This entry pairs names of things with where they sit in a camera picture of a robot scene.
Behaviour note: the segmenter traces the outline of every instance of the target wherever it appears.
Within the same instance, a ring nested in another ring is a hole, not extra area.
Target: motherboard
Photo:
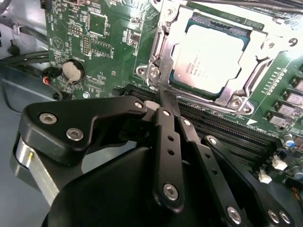
[[[62,69],[52,82],[73,99],[165,88],[214,122],[281,141],[292,166],[301,161],[302,15],[168,0],[44,0],[43,8],[50,62]]]

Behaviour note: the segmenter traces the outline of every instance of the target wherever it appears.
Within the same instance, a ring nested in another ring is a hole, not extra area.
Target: capacitor
[[[293,169],[293,174],[294,177],[298,180],[302,180],[303,179],[303,173],[302,173],[302,169],[299,166],[294,166]]]
[[[294,139],[291,134],[285,134],[283,136],[283,140],[284,140],[285,146],[287,146],[288,148],[295,147]]]

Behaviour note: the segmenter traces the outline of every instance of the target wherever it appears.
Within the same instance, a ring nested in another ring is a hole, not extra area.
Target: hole
[[[212,169],[213,174],[218,175],[218,172],[215,169]]]
[[[77,131],[72,131],[71,135],[73,135],[73,136],[79,136],[79,133]]]
[[[174,138],[172,138],[171,136],[167,137],[170,141],[174,141]]]
[[[298,39],[297,38],[292,38],[288,41],[289,46],[293,47],[296,46],[298,44]]]
[[[44,120],[46,120],[47,122],[51,122],[53,120],[53,118],[50,116],[45,116]]]
[[[171,150],[171,149],[168,149],[167,152],[168,152],[170,155],[174,155],[174,154],[175,154],[175,152],[173,152],[173,150]]]

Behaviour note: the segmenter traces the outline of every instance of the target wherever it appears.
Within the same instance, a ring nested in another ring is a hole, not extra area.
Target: green circuit board
[[[262,28],[260,23],[216,9],[203,6],[199,10]],[[302,29],[302,16],[280,16],[293,29]],[[51,65],[61,67],[68,59],[76,59],[86,70],[85,79],[77,85],[70,85],[63,77],[54,79],[53,83],[75,99],[83,98],[85,92],[90,98],[111,97],[114,88],[127,84],[149,89],[135,70],[148,63],[158,20],[159,12],[148,0],[91,0],[79,6],[68,0],[53,0],[52,9],[46,11]],[[290,132],[303,137],[303,104],[297,106],[297,113],[287,120],[283,129],[267,119],[281,94],[293,89],[290,81],[295,76],[303,77],[302,64],[303,53],[291,59],[289,53],[281,52],[250,99],[255,106],[250,116],[204,110],[267,135],[280,137]]]

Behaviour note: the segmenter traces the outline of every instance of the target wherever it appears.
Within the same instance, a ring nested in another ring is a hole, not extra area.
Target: red wire
[[[43,81],[44,84],[50,85],[50,81],[48,80],[47,77],[43,77],[43,78],[42,78],[42,81]]]

